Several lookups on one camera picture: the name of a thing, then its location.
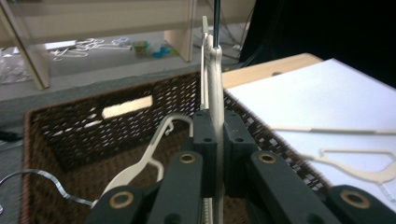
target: floor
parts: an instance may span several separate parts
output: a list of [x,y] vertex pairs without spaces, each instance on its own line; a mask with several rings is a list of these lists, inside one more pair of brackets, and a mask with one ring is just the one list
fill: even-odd
[[[220,32],[223,50],[222,68],[238,68],[238,46],[235,40],[243,39],[244,23],[230,24],[229,32]],[[33,80],[14,84],[0,84],[0,129],[22,133],[24,113],[44,105],[115,90],[135,85],[157,77],[185,74],[200,70],[200,29],[194,30],[193,59],[186,63],[178,55],[166,54],[157,59],[151,56],[136,56],[129,50],[93,49],[88,57],[63,58],[50,62],[50,88],[39,91]],[[127,35],[131,40],[147,40],[151,44],[164,44],[163,32]],[[107,43],[120,36],[101,38]],[[21,169],[22,142],[6,144],[0,142],[0,178]],[[0,223],[18,223],[21,195],[21,178],[11,178],[0,188],[0,204],[4,213]]]

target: wicker basket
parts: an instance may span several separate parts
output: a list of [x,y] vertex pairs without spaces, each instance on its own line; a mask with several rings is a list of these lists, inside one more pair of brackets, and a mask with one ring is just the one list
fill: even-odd
[[[164,116],[172,112],[191,116],[199,109],[199,80],[199,73],[169,77],[29,111],[24,124],[23,169],[48,171],[58,177],[68,193],[90,201],[98,199],[117,173],[139,161]],[[109,119],[102,117],[106,107],[146,96],[152,97],[148,108]],[[311,189],[326,189],[326,181],[262,122],[227,94],[224,102],[227,109],[241,115],[262,149],[287,159],[302,179],[309,178]],[[188,127],[179,123],[161,140],[154,157],[166,167],[186,136]],[[155,182],[155,177],[155,170],[146,169],[133,184],[146,187]],[[248,223],[244,211],[244,200],[227,198],[225,223]],[[21,223],[83,223],[89,212],[88,206],[65,200],[49,180],[23,176]]]

